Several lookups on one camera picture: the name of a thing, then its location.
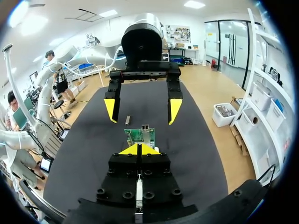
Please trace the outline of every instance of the white ceiling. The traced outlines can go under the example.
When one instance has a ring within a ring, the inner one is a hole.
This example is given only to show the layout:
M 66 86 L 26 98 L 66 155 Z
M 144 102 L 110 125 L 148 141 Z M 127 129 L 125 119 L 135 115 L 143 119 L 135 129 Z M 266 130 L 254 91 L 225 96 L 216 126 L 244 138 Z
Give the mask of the white ceiling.
M 253 9 L 255 14 L 258 10 L 253 7 L 250 0 L 197 0 L 206 6 L 201 9 L 184 7 L 188 0 L 32 0 L 31 4 L 45 3 L 44 7 L 29 8 L 28 15 L 41 15 L 48 19 L 48 23 L 37 34 L 22 36 L 20 26 L 8 30 L 2 43 L 1 49 L 8 43 L 13 43 L 11 61 L 12 67 L 16 67 L 16 76 L 33 66 L 33 60 L 37 56 L 44 56 L 51 49 L 49 43 L 55 38 L 69 38 L 80 30 L 92 26 L 105 19 L 90 23 L 86 21 L 67 20 L 65 17 L 76 17 L 82 12 L 79 8 L 99 14 L 115 9 L 116 16 L 137 14 L 142 12 L 165 12 L 192 14 L 200 17 L 208 17 L 218 14 L 247 13 L 247 8 Z M 5 62 L 0 57 L 0 86 L 7 80 Z

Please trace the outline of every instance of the ceiling light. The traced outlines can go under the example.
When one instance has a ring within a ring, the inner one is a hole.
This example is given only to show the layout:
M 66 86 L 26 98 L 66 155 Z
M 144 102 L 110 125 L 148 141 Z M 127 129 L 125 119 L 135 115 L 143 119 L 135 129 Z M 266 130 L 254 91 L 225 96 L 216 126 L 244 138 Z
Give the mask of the ceiling light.
M 48 22 L 48 19 L 42 16 L 27 17 L 22 23 L 21 33 L 23 36 L 35 34 L 40 31 Z
M 113 10 L 101 13 L 99 15 L 102 16 L 102 17 L 108 17 L 108 16 L 116 15 L 116 14 L 117 14 L 117 12 L 113 9 Z
M 184 4 L 185 7 L 189 7 L 189 8 L 195 8 L 195 9 L 199 9 L 202 8 L 204 6 L 206 6 L 203 3 L 200 3 L 198 1 L 188 1 Z
M 41 58 L 42 58 L 42 56 L 38 56 L 38 57 L 36 57 L 36 58 L 33 60 L 33 62 L 37 62 L 37 61 L 39 61 Z
M 25 17 L 28 8 L 29 8 L 29 2 L 21 1 L 9 16 L 8 19 L 9 26 L 12 28 L 16 27 Z
M 60 44 L 64 39 L 63 38 L 57 38 L 55 40 L 53 40 L 51 43 L 50 43 L 50 46 L 57 46 L 58 44 Z

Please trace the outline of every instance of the black shorts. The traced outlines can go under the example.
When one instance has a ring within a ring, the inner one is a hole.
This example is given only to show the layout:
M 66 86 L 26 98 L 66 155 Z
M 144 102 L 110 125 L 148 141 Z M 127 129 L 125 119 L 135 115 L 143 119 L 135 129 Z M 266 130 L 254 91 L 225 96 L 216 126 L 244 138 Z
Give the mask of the black shorts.
M 67 80 L 64 80 L 60 83 L 57 83 L 57 92 L 58 93 L 62 93 L 65 92 L 65 90 L 67 90 L 69 87 L 67 85 Z

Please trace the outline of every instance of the glass wall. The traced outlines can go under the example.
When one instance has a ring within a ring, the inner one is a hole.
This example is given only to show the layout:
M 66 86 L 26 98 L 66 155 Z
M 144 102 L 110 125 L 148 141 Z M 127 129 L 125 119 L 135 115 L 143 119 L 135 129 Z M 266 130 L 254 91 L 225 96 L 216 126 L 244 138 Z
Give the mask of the glass wall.
M 221 21 L 219 25 L 221 37 L 219 71 L 242 87 L 248 59 L 246 22 Z
M 263 27 L 255 24 L 256 29 Z M 252 66 L 253 39 L 249 21 L 213 21 L 206 23 L 206 59 L 216 60 L 218 71 L 246 89 Z M 262 67 L 266 61 L 266 44 L 257 40 L 257 62 Z
M 206 23 L 206 60 L 210 63 L 214 59 L 218 64 L 219 43 L 218 22 Z

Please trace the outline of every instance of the red object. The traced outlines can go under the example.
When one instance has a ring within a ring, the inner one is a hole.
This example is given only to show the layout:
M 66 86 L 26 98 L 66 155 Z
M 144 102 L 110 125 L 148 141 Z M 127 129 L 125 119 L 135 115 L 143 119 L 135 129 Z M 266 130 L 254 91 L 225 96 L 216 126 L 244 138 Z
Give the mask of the red object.
M 216 60 L 212 59 L 212 63 L 211 63 L 211 69 L 213 68 L 213 65 L 216 64 Z

